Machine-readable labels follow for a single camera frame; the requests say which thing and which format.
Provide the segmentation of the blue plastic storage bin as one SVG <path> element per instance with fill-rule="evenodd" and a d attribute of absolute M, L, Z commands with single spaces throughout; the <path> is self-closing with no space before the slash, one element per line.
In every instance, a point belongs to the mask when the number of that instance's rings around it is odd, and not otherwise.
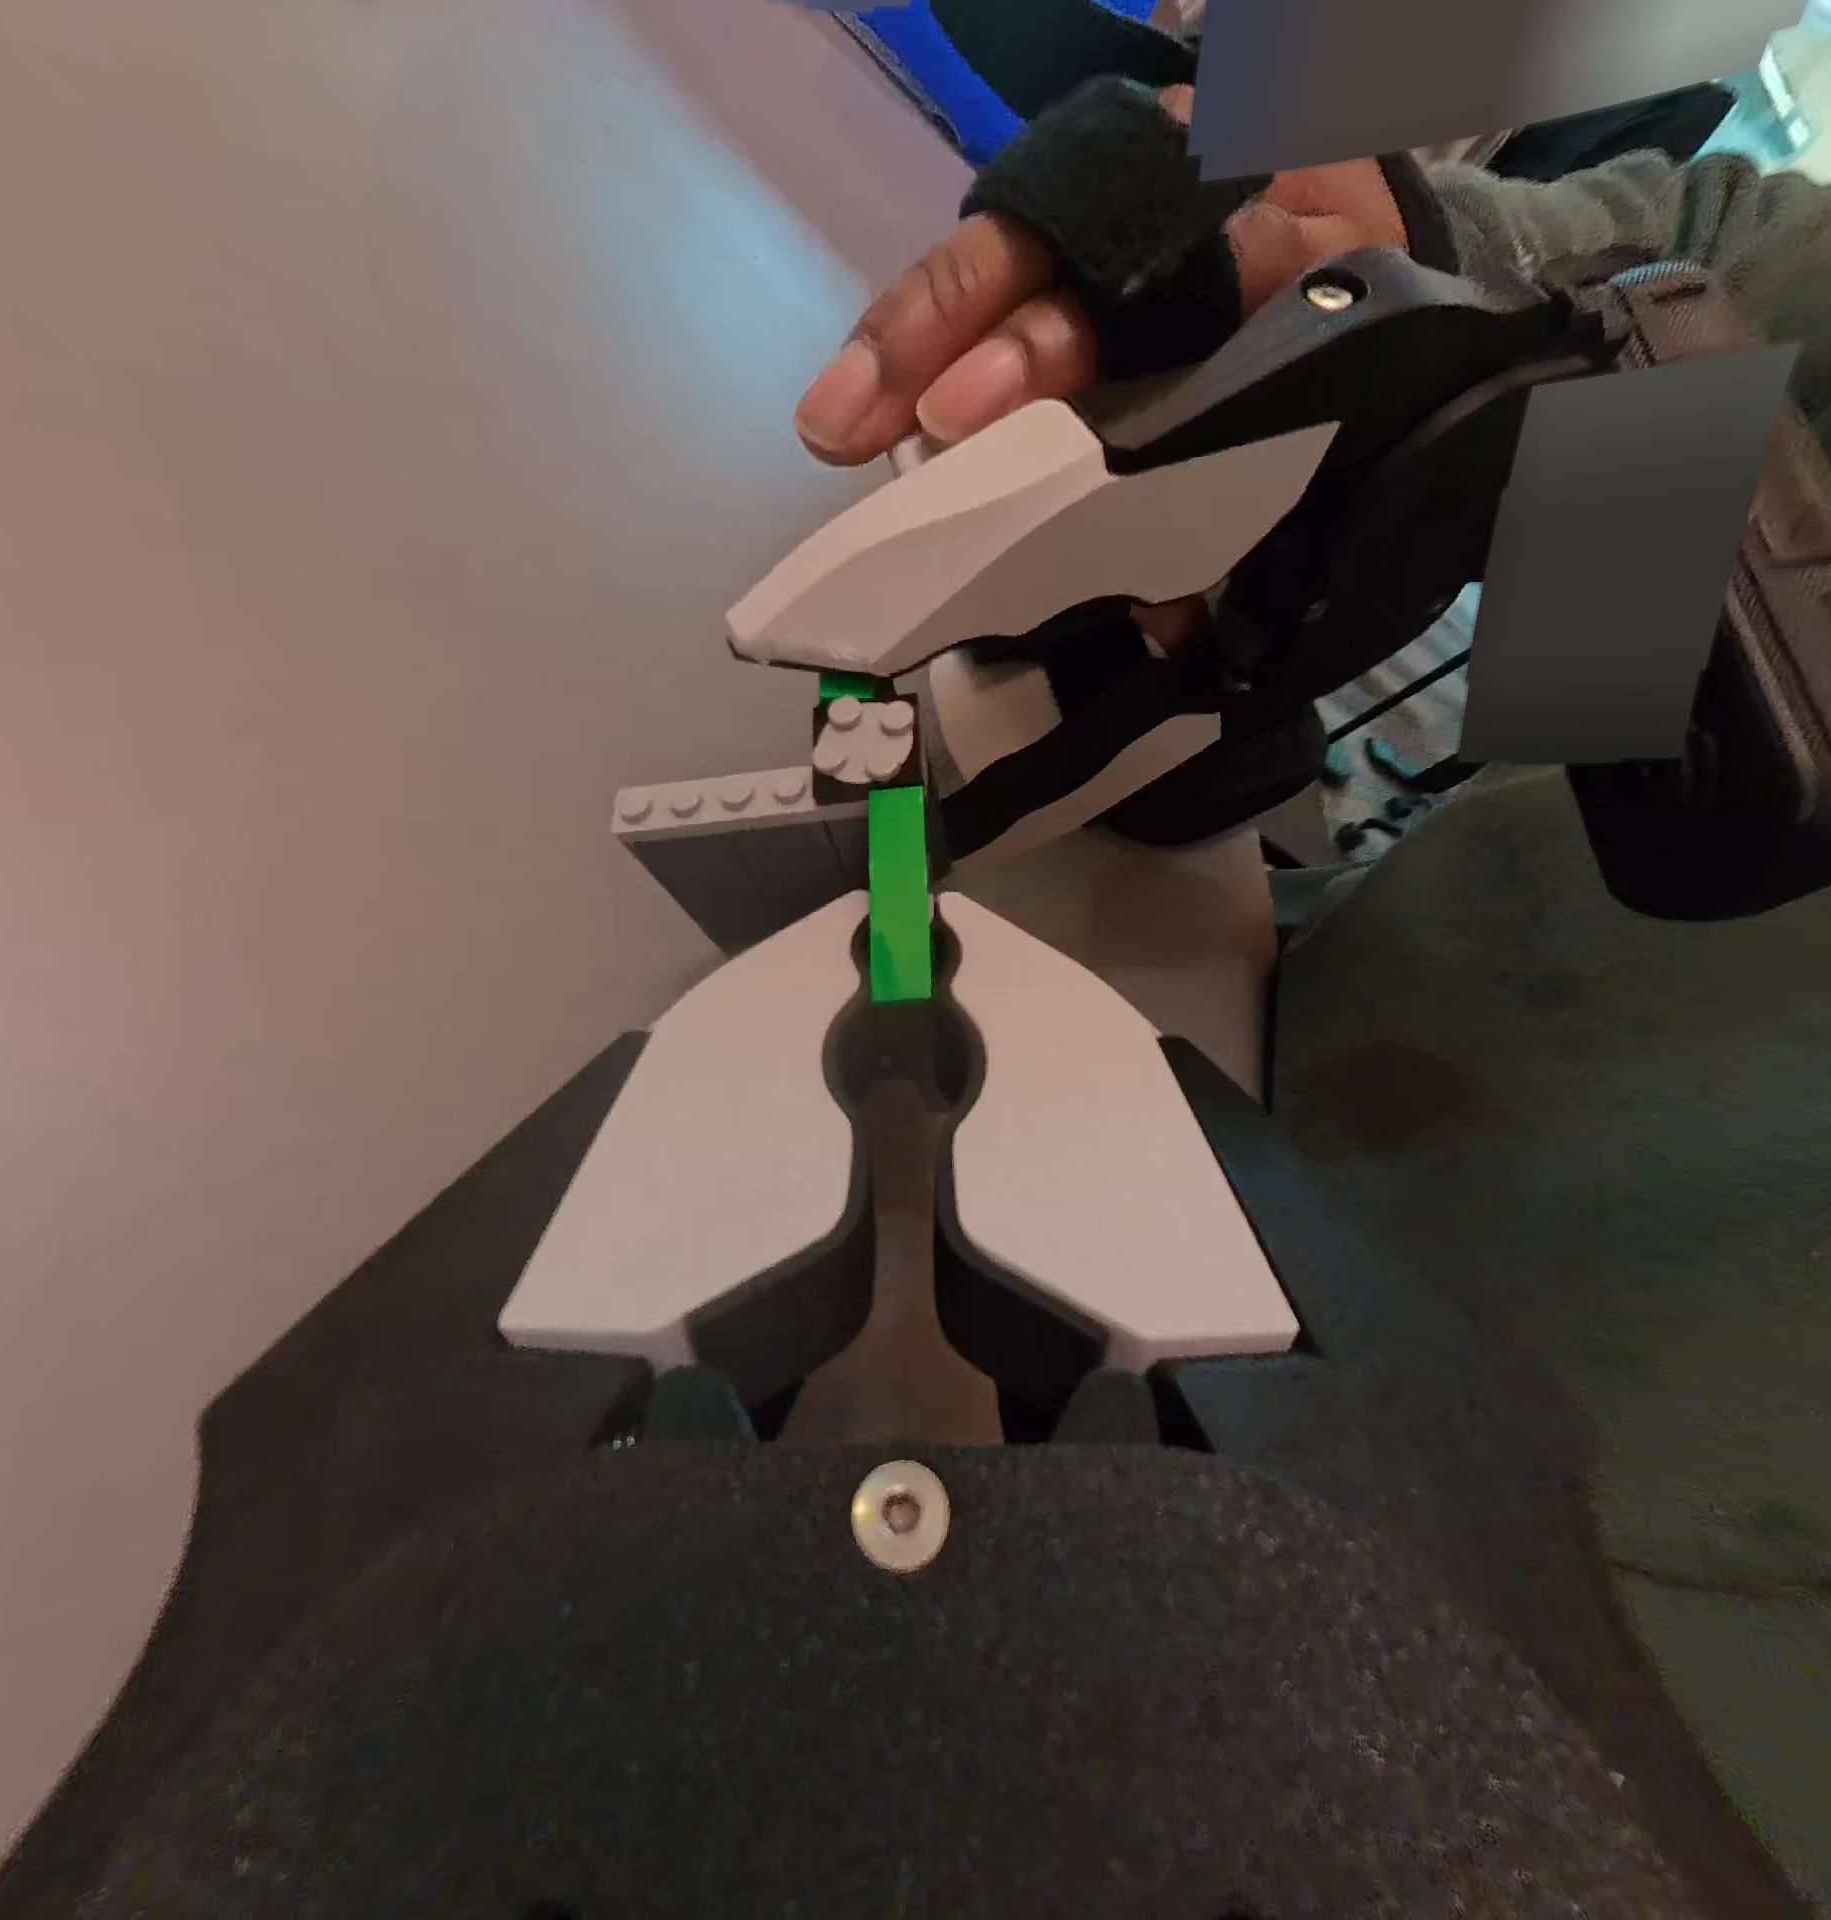
<path fill-rule="evenodd" d="M 1022 132 L 1025 123 L 944 33 L 931 3 L 794 7 L 823 19 L 972 169 Z"/>

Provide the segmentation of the grey desk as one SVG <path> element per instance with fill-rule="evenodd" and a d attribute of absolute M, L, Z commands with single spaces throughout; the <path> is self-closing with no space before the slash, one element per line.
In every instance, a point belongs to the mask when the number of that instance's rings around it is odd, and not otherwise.
<path fill-rule="evenodd" d="M 965 169 L 784 3 L 0 3 L 0 1862 L 195 1422 L 706 945 L 616 784 Z"/>

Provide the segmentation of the black chair base casters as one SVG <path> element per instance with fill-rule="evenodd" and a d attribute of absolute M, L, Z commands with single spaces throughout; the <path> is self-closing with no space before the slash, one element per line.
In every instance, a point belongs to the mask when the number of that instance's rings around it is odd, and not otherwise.
<path fill-rule="evenodd" d="M 1399 676 L 1380 669 L 1323 709 L 1323 821 L 1338 858 L 1369 858 L 1461 792 L 1468 647 Z"/>

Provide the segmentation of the person's right hand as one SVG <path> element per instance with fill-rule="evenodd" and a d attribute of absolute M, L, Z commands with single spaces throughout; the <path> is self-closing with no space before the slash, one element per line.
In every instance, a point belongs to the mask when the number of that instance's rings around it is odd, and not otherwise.
<path fill-rule="evenodd" d="M 977 212 L 867 308 L 794 430 L 816 460 L 861 468 L 916 434 L 959 446 L 1095 378 L 1095 329 L 1060 259 L 1030 226 Z"/>

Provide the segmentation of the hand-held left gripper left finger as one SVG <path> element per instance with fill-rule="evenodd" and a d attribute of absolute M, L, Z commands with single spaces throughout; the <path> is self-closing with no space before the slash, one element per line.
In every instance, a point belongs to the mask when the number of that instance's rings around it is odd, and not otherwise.
<path fill-rule="evenodd" d="M 856 1337 L 873 1171 L 832 1037 L 861 921 L 837 895 L 657 1018 L 502 1308 L 509 1346 L 706 1366 L 759 1410 Z"/>

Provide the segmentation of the person's green sweater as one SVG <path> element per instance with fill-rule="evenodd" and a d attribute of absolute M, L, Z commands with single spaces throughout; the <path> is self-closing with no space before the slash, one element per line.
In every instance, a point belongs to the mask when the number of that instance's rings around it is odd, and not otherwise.
<path fill-rule="evenodd" d="M 1648 921 L 1480 778 L 1287 950 L 1272 1104 L 1589 1407 L 1616 1566 L 1831 1591 L 1831 891 Z"/>

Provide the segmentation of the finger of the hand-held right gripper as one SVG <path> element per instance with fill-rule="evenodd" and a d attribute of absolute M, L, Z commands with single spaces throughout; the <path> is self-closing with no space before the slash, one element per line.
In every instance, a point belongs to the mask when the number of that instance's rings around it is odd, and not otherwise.
<path fill-rule="evenodd" d="M 1050 622 L 927 666 L 931 854 L 983 867 L 1102 825 L 1220 744 L 1213 666 L 1134 622 Z"/>
<path fill-rule="evenodd" d="M 1115 474 L 1070 405 L 1038 401 L 856 499 L 725 613 L 734 661 L 909 676 L 977 638 L 1218 586 L 1298 505 L 1335 422 Z"/>

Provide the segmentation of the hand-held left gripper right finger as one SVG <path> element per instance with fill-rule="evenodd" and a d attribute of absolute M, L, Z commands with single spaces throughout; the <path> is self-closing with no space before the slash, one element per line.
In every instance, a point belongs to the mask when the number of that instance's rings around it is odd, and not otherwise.
<path fill-rule="evenodd" d="M 1291 1297 L 1157 1026 L 974 898 L 944 892 L 938 921 L 963 1100 L 935 1303 L 1004 1431 L 1050 1431 L 1094 1371 L 1296 1351 Z"/>

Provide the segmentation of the person's right forearm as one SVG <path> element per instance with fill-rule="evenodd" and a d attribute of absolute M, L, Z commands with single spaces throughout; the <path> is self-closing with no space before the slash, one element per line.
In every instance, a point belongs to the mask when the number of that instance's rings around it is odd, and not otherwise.
<path fill-rule="evenodd" d="M 1700 267 L 1757 334 L 1796 346 L 1790 395 L 1831 459 L 1831 180 L 1721 151 L 1637 151 L 1559 180 L 1454 158 L 1410 163 L 1399 204 L 1423 222 L 1431 264 L 1480 283 L 1597 256 Z"/>

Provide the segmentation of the grey brick wall assembly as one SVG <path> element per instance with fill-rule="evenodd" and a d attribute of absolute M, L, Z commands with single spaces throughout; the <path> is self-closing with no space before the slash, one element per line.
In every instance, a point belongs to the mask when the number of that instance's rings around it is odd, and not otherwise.
<path fill-rule="evenodd" d="M 869 992 L 867 802 L 877 787 L 927 792 L 935 992 L 919 1004 L 876 1004 Z M 806 763 L 689 782 L 624 784 L 612 841 L 627 845 L 684 918 L 725 954 L 780 934 L 810 913 L 861 895 L 853 936 L 859 1037 L 837 1042 L 853 1090 L 905 1084 L 944 1115 L 956 1070 L 945 1062 L 945 936 L 935 892 L 945 879 L 931 854 L 931 757 L 919 696 L 812 708 Z"/>

